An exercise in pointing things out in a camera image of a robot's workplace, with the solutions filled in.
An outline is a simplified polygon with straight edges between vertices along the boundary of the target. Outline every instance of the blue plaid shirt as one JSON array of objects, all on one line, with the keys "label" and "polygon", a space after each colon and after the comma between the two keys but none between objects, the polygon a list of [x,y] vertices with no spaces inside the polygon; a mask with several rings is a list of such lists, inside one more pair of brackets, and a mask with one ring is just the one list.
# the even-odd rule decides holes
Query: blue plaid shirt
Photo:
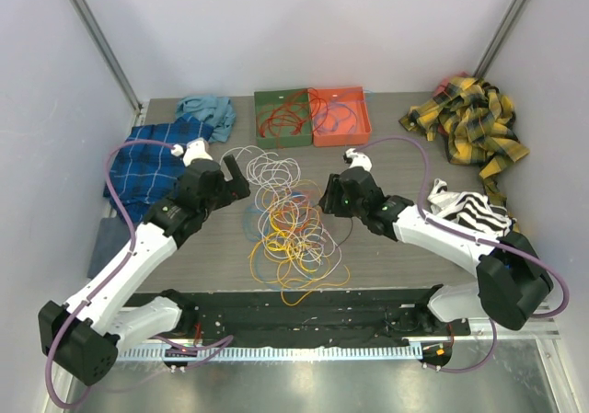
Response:
[{"label": "blue plaid shirt", "polygon": [[[136,126],[127,142],[150,139],[186,144],[199,137],[208,141],[213,129],[202,121],[178,119],[174,123]],[[110,178],[131,220],[139,223],[153,203],[173,190],[183,172],[181,158],[172,155],[169,149],[153,144],[135,144],[119,151],[110,169]],[[104,196],[110,197],[106,187]]]}]

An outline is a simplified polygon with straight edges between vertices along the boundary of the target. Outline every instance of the black and white striped fabric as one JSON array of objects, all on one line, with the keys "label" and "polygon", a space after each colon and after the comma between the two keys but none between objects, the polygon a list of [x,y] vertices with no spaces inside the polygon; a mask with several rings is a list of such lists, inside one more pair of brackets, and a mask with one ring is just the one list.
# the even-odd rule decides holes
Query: black and white striped fabric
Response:
[{"label": "black and white striped fabric", "polygon": [[478,192],[448,192],[445,181],[437,178],[427,200],[432,213],[451,222],[489,235],[504,236],[514,227],[502,206],[489,203],[489,197]]}]

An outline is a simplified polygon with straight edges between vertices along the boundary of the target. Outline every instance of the orange bin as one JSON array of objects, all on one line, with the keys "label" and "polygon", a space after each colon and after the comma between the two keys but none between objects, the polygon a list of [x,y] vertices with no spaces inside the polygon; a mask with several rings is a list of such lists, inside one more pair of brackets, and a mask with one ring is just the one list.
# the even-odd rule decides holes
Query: orange bin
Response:
[{"label": "orange bin", "polygon": [[361,86],[309,88],[314,146],[347,146],[367,143],[372,126]]}]

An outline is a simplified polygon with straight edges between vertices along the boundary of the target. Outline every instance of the metal post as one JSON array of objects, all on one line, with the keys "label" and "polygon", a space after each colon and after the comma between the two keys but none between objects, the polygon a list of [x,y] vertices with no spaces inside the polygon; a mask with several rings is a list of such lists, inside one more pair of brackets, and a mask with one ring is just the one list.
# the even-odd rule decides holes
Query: metal post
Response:
[{"label": "metal post", "polygon": [[489,67],[495,60],[495,57],[499,53],[499,50],[503,46],[503,43],[507,39],[507,36],[514,27],[517,19],[524,11],[525,4],[528,1],[529,0],[513,0],[509,5],[509,8],[507,8],[507,13],[505,13],[501,24],[499,24],[497,31],[495,31],[491,43],[480,59],[479,65],[477,66],[477,70],[474,74],[475,77],[484,77],[487,74]]},{"label": "metal post", "polygon": [[102,57],[107,63],[107,66],[110,68],[115,79],[121,86],[122,92],[127,97],[127,100],[129,100],[129,103],[133,107],[135,113],[138,114],[141,110],[141,102],[135,95],[133,87],[129,83],[129,79],[127,79],[127,76],[123,72],[121,65],[119,64],[119,61],[115,57],[112,48],[107,42],[104,33],[100,29],[98,22],[94,18],[92,10],[90,10],[90,7],[88,6],[86,0],[70,1],[72,1],[75,11],[77,11],[77,14],[81,17],[82,22],[86,26],[88,33],[92,37],[92,40],[96,43],[98,50],[100,51]]}]

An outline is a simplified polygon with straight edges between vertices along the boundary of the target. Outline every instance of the white ruler strip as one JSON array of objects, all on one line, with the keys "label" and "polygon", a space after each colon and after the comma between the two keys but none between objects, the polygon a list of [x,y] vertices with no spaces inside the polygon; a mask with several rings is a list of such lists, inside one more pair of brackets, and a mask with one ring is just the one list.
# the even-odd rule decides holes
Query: white ruler strip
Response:
[{"label": "white ruler strip", "polygon": [[[166,344],[145,343],[121,353],[118,362],[129,361],[199,361],[216,349],[201,351],[197,356],[165,356]],[[230,347],[223,350],[211,361],[217,362],[259,362],[259,361],[374,361],[374,360],[415,360],[422,358],[422,345],[412,342],[407,347],[382,347],[343,349],[340,347],[318,349],[274,349]]]}]

